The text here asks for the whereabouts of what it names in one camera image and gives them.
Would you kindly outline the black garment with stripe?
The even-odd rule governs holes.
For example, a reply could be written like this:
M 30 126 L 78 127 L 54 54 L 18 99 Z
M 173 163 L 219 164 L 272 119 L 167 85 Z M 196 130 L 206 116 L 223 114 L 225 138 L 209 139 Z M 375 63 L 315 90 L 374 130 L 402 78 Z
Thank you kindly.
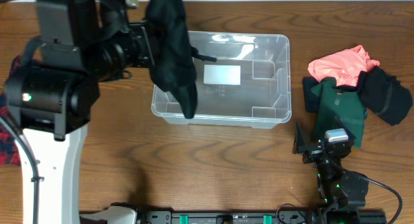
M 356 92 L 366 108 L 391 126 L 400 124 L 413 105 L 409 89 L 379 66 L 360 73 Z

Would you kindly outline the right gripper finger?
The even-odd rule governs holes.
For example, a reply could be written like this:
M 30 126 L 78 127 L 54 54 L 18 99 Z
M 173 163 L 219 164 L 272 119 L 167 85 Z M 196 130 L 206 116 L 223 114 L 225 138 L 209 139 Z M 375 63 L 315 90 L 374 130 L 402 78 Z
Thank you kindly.
M 307 143 L 303 135 L 303 132 L 301 130 L 301 126 L 298 122 L 296 123 L 295 127 L 296 127 L 296 130 L 295 130 L 295 137 L 294 137 L 294 144 L 292 147 L 292 152 L 293 154 L 299 154 L 299 153 L 303 153 L 306 150 Z
M 335 124 L 337 128 L 342 128 L 346 132 L 346 134 L 349 137 L 349 140 L 355 141 L 356 137 L 355 135 L 341 122 L 341 120 L 338 117 L 334 118 Z

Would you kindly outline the pink garment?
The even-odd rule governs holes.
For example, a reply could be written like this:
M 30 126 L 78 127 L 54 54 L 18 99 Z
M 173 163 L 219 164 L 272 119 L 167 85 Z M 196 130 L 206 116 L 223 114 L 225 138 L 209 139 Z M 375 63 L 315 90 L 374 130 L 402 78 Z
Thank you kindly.
M 318 82 L 332 77 L 337 86 L 356 87 L 361 72 L 368 73 L 379 65 L 378 60 L 372 59 L 363 46 L 358 45 L 311 61 L 308 71 Z

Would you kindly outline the white label in bin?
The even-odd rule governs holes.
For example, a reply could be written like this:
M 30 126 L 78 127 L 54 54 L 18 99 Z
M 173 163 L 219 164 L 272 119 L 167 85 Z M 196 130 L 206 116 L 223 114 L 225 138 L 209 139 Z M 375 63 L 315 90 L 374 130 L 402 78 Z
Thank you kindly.
M 240 85 L 239 65 L 205 65 L 203 82 L 213 85 Z

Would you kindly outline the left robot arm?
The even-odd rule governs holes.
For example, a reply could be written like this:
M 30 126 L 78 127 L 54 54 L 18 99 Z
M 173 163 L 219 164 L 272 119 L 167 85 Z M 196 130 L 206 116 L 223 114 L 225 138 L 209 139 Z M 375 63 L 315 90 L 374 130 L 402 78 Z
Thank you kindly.
M 81 216 L 79 172 L 91 108 L 101 82 L 155 62 L 148 22 L 132 23 L 136 0 L 37 0 L 40 35 L 26 45 L 5 85 L 22 160 L 25 223 L 101 223 Z

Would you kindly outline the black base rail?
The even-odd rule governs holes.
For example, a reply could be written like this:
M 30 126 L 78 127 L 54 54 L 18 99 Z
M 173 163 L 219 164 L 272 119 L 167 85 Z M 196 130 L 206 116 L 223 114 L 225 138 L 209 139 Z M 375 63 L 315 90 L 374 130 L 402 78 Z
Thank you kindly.
M 136 224 L 386 224 L 383 212 L 317 211 L 281 209 L 275 212 L 170 212 L 142 214 Z

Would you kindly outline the clear plastic storage bin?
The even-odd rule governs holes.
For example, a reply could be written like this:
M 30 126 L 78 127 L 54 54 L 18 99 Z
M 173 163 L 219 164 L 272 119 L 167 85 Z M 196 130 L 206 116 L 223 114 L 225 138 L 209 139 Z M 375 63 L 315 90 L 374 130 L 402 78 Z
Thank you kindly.
M 272 129 L 292 116 L 290 41 L 282 34 L 242 34 L 191 31 L 190 42 L 216 62 L 195 59 L 198 105 L 184 118 L 171 93 L 153 90 L 154 115 L 170 124 L 212 124 Z M 239 65 L 240 85 L 203 82 L 205 65 Z

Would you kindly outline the dark navy garment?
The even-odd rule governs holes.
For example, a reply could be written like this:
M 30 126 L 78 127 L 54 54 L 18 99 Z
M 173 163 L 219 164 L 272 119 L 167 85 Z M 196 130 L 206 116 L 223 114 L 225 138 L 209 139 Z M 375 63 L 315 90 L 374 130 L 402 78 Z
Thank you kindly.
M 317 79 L 309 76 L 302 80 L 305 110 L 309 113 L 317 113 L 320 106 L 321 85 Z

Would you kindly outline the dark green garment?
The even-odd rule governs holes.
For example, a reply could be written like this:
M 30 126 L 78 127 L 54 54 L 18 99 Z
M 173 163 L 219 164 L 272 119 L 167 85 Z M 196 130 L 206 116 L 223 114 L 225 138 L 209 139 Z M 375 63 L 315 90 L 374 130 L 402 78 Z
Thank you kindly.
M 336 87 L 335 78 L 324 78 L 310 89 L 319 100 L 316 123 L 311 133 L 313 141 L 325 138 L 325 132 L 336 128 L 337 118 L 354 136 L 354 147 L 362 147 L 366 108 L 356 91 Z

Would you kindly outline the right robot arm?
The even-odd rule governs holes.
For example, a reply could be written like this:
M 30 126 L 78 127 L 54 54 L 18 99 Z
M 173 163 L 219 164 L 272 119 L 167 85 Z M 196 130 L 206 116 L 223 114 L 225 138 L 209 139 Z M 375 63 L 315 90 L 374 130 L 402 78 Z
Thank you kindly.
M 359 223 L 358 209 L 365 206 L 368 182 L 356 174 L 346 172 L 341 160 L 351 153 L 356 137 L 338 118 L 334 128 L 325 132 L 318 142 L 311 143 L 296 123 L 292 152 L 301 154 L 305 164 L 313 164 L 318 171 L 318 193 L 324 204 L 305 216 L 307 223 Z

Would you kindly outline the red navy plaid shirt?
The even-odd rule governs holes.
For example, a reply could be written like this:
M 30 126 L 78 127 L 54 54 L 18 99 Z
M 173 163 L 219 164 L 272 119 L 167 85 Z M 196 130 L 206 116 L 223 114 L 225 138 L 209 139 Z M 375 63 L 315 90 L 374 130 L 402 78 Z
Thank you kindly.
M 10 67 L 9 75 L 12 74 L 21 63 L 21 56 L 17 55 Z M 6 110 L 6 96 L 4 92 L 1 92 L 1 117 L 5 117 L 8 114 Z M 15 145 L 14 138 L 11 134 L 1 125 L 1 166 L 13 165 L 21 166 L 20 156 L 18 148 Z

